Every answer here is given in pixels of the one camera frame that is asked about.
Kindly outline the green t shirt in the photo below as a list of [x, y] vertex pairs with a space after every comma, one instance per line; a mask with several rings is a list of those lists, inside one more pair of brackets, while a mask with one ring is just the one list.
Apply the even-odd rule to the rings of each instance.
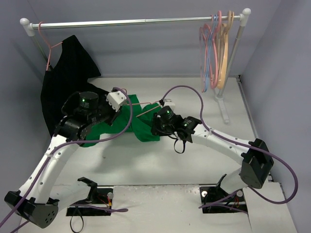
[[[141, 142], [159, 141], [160, 136], [152, 135], [151, 133], [152, 118], [154, 113], [147, 114], [139, 118], [132, 118], [131, 125], [126, 130], [126, 132], [133, 133], [135, 137]], [[93, 126], [91, 133], [86, 137], [86, 140], [99, 140], [100, 136], [103, 134], [117, 134], [121, 132], [128, 124], [129, 119], [125, 120], [117, 118], [111, 126], [105, 124], [104, 122]]]

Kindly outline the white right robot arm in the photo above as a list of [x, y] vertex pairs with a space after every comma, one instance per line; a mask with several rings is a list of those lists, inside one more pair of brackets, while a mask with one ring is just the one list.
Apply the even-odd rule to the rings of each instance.
[[235, 161], [240, 168], [223, 175], [215, 187], [216, 197], [226, 200], [236, 190], [251, 187], [261, 189], [274, 161], [267, 155], [268, 148], [260, 139], [247, 141], [234, 138], [214, 129], [206, 129], [202, 121], [194, 117], [181, 117], [165, 106], [153, 115], [153, 135], [175, 136], [182, 141], [211, 148]]

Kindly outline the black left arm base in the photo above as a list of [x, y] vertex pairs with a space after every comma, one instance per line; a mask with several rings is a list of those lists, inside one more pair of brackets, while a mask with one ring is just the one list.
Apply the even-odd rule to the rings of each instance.
[[97, 183], [85, 177], [77, 181], [90, 187], [90, 194], [75, 203], [79, 206], [67, 208], [66, 216], [111, 216], [110, 212], [98, 208], [112, 208], [113, 187], [98, 186]]

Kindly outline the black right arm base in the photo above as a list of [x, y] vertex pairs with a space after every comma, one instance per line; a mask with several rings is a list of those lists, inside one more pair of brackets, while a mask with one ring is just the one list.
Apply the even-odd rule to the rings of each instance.
[[199, 187], [201, 205], [207, 205], [202, 208], [203, 214], [248, 214], [244, 193], [241, 189], [235, 195], [227, 194], [220, 188], [220, 185], [226, 176], [223, 175], [215, 186], [203, 185]]

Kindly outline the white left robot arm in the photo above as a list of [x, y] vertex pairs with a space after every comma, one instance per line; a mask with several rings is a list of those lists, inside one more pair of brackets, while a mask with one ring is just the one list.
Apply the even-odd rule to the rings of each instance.
[[111, 125], [122, 107], [130, 102], [126, 92], [117, 87], [103, 96], [90, 91], [70, 95], [62, 107], [64, 117], [57, 125], [39, 164], [17, 191], [6, 194], [4, 201], [11, 211], [1, 225], [17, 214], [44, 229], [62, 209], [81, 200], [87, 204], [93, 203], [98, 196], [96, 182], [81, 177], [63, 188], [56, 187], [55, 182], [81, 145], [100, 143], [100, 140], [86, 139], [92, 127], [102, 122]]

